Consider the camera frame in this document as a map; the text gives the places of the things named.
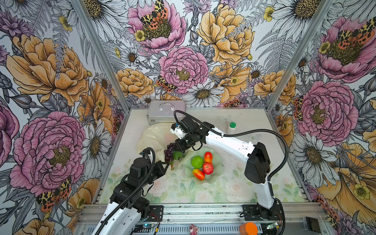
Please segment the purple grape bunch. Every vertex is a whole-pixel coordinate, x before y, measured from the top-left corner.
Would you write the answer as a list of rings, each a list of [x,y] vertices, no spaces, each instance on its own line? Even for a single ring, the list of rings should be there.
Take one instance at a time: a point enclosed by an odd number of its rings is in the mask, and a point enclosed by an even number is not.
[[[174,169],[174,164],[178,161],[176,150],[176,143],[170,143],[164,150],[164,161],[170,165],[171,170]]]

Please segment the green bumpy fruit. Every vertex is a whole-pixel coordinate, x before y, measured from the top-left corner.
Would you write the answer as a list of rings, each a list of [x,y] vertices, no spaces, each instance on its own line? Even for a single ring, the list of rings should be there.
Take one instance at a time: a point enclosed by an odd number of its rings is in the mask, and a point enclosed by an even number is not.
[[[195,156],[195,157],[193,157],[192,160],[191,160],[191,165],[192,165],[194,168],[200,169],[200,168],[202,168],[203,164],[204,164],[204,160],[203,160],[203,158],[200,157],[200,156]]]

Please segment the translucent cream plastic bag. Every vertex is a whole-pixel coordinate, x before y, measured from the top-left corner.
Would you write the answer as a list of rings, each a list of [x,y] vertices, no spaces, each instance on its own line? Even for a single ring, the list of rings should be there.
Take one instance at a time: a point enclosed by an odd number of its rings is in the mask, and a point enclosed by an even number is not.
[[[157,159],[164,162],[164,151],[169,144],[174,143],[178,138],[171,133],[171,126],[172,123],[158,123],[148,127],[136,144],[136,151],[140,153],[145,148],[150,147],[154,149]]]

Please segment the red strawberry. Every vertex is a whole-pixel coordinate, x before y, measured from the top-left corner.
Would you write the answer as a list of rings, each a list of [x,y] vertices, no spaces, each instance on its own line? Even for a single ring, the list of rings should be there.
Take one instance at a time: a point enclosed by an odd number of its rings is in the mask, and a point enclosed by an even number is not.
[[[205,175],[211,175],[214,172],[214,167],[211,162],[205,162],[202,165],[202,171],[204,172]]]

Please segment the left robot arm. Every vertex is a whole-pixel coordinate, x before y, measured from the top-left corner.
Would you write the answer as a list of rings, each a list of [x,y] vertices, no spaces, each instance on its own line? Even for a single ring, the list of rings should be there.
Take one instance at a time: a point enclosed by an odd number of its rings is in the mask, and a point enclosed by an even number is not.
[[[163,177],[168,163],[137,158],[129,173],[115,187],[93,235],[130,235],[136,224],[148,217],[150,202],[142,197],[145,186]]]

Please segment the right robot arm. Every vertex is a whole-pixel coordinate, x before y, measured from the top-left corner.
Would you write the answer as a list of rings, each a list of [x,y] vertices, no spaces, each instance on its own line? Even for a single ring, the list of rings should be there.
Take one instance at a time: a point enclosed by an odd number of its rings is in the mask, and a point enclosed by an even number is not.
[[[280,211],[280,206],[274,196],[271,178],[286,164],[288,157],[288,145],[284,138],[278,133],[268,129],[255,129],[237,134],[226,134],[214,127],[208,122],[186,115],[179,120],[175,118],[176,123],[171,126],[171,133],[178,139],[175,141],[179,151],[184,152],[188,149],[194,149],[199,143],[216,146],[231,155],[238,157],[245,163],[244,175],[254,185],[254,191],[257,194],[257,205],[252,214],[261,219],[270,219],[275,213]],[[263,132],[275,135],[285,146],[285,156],[281,164],[271,171],[271,161],[266,147],[262,143],[253,144],[244,142],[237,137],[256,132]]]

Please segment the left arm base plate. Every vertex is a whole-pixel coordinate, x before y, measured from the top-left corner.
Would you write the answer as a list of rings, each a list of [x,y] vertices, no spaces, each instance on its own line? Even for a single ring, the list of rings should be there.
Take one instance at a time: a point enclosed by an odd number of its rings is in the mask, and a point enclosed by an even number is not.
[[[141,211],[141,222],[162,222],[164,206],[148,205]]]

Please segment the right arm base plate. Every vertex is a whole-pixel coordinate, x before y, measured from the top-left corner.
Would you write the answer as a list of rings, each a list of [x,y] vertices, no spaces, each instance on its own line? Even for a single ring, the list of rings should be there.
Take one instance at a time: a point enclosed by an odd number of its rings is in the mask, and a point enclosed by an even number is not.
[[[259,204],[242,205],[240,217],[246,221],[282,221],[285,216],[282,212],[282,207],[278,203],[275,203],[270,209],[264,208]]]

